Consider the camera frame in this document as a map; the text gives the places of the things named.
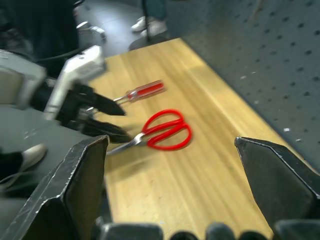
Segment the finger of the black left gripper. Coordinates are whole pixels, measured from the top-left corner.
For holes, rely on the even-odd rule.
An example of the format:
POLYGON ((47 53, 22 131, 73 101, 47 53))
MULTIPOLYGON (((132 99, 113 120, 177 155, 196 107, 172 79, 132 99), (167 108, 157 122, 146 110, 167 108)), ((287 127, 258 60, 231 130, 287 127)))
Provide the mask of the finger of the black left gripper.
POLYGON ((91 87, 87 88, 89 106, 110 116, 125 116, 127 113, 114 100, 95 92, 91 87))
POLYGON ((133 138, 121 127, 109 122, 87 119, 83 123, 83 134, 90 137, 107 135, 113 144, 128 143, 133 138))

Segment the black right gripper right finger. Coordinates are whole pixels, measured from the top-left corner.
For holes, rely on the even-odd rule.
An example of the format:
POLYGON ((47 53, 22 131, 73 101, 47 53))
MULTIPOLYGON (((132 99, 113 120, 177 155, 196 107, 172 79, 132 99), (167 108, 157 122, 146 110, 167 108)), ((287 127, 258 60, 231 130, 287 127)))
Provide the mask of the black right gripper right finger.
POLYGON ((254 200, 269 226, 280 220, 319 219, 320 176, 287 147, 238 136, 239 154, 254 200))

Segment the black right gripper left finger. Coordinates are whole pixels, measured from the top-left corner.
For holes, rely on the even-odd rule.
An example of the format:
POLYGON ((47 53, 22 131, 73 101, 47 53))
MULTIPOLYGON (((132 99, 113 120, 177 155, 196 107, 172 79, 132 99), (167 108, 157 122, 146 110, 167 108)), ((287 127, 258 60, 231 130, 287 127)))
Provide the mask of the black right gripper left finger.
POLYGON ((37 185, 2 240, 89 240, 105 190, 107 135, 82 140, 37 185))

